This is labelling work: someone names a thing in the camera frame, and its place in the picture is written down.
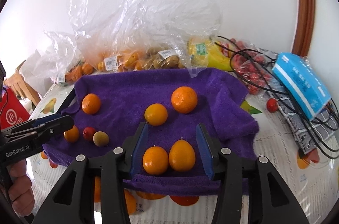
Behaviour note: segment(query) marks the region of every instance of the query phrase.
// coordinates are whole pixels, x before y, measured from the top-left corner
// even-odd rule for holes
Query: blue box
[[[279,54],[272,70],[292,93],[310,121],[331,99],[325,85],[317,78],[312,69],[295,54]]]

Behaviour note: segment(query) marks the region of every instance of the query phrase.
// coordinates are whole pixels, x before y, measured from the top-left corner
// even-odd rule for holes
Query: human hand
[[[12,165],[9,174],[11,177],[16,178],[13,185],[8,190],[10,199],[13,201],[13,210],[19,216],[27,216],[33,210],[34,196],[32,182],[26,175],[26,160],[22,160]]]

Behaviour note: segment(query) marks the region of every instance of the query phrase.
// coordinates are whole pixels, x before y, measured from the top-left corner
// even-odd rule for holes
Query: grey cloth
[[[281,85],[278,85],[278,82],[270,84],[270,85],[274,90],[278,90],[281,92],[284,91],[284,88]],[[275,98],[272,92],[268,92],[268,94],[272,98]],[[278,96],[280,97],[281,100],[284,101],[285,104],[287,104],[291,108],[294,108],[289,97],[287,97],[286,95],[282,95],[282,94],[278,94]],[[296,113],[288,109],[281,101],[277,101],[277,102],[278,102],[279,111],[282,113],[287,123],[289,124],[289,127],[291,128],[291,131],[293,133],[294,139],[297,142],[298,146],[301,148],[301,150],[304,152],[304,154],[315,149],[317,145],[312,140],[306,127],[301,122],[300,117]],[[331,130],[323,125],[312,123],[312,127],[314,131],[318,134],[318,136],[322,139],[322,141],[326,141],[329,137],[331,137],[335,133],[335,130],[338,129],[338,124],[333,119],[333,117],[329,116],[329,113],[326,109],[322,110],[317,115],[317,118],[319,118],[323,122],[328,120],[326,124],[333,129]],[[316,139],[317,143],[319,144],[320,141],[318,140],[316,135],[314,135],[314,132],[310,129],[310,127],[308,127],[308,129],[310,133],[312,133],[312,135]]]

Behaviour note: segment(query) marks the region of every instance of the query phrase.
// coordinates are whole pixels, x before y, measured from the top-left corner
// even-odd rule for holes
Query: red shopping bag
[[[0,118],[1,129],[22,123],[29,118],[28,112],[16,98],[13,91],[7,88],[7,92],[8,96],[4,90],[2,91],[2,101],[0,102],[0,110],[2,109]]]

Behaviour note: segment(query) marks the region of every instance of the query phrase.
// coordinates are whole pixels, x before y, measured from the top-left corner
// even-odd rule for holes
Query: table
[[[62,103],[73,86],[61,87],[54,85],[41,100],[31,118],[40,118],[41,109],[50,101],[57,98],[56,108]],[[254,140],[254,151],[257,156],[266,156],[277,168],[283,179],[299,201],[310,224],[323,221],[337,201],[339,160],[329,160],[320,151],[316,151],[319,159],[310,157],[308,160],[298,158],[298,147],[286,122],[278,112],[270,113],[265,108],[265,97],[259,98],[248,95],[246,101],[257,110],[252,110],[252,116],[258,121],[260,131]],[[328,145],[338,148],[335,137]],[[66,167],[50,167],[49,160],[42,159],[40,154],[29,158],[33,171],[33,192],[36,213],[44,199],[60,178]],[[160,200],[145,200],[135,194],[137,211],[130,216],[131,223],[191,222],[211,223],[216,196],[201,196],[192,206],[182,207],[174,203],[169,196]],[[95,210],[100,211],[100,204],[95,204]],[[243,196],[241,224],[247,223],[248,196]]]

